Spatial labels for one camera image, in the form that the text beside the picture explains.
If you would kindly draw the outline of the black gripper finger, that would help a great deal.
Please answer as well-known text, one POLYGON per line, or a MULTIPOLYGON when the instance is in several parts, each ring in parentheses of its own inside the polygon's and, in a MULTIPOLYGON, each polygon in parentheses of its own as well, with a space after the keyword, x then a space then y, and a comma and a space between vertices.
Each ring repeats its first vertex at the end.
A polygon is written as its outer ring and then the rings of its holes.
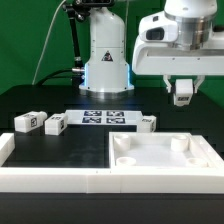
POLYGON ((201 84, 204 82, 205 77, 204 76, 198 76, 195 80, 194 80, 194 92, 197 93, 199 87, 201 86, 201 84))
POLYGON ((171 78, 170 75, 163 75, 163 81, 166 85, 167 92, 171 92, 172 90, 172 84, 170 83, 170 78, 171 78))

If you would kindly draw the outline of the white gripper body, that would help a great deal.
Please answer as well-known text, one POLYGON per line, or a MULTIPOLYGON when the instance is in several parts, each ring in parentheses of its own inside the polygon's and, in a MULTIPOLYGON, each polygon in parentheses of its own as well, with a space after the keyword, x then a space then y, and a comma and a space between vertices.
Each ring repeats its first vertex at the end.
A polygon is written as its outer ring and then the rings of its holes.
POLYGON ((136 75, 224 75, 224 30, 213 26, 213 14, 146 16, 139 24, 132 70, 136 75))

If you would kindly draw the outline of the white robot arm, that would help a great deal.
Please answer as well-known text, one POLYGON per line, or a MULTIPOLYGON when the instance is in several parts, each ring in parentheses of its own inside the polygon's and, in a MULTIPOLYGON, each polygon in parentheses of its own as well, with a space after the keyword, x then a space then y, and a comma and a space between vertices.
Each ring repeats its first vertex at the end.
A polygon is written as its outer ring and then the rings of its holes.
POLYGON ((177 103, 190 101, 208 75, 224 75, 224 31, 213 21, 217 0, 166 0, 141 19, 132 64, 124 60, 124 23, 107 8, 91 10, 91 57, 82 88, 95 94, 131 90, 129 73, 161 75, 177 103))

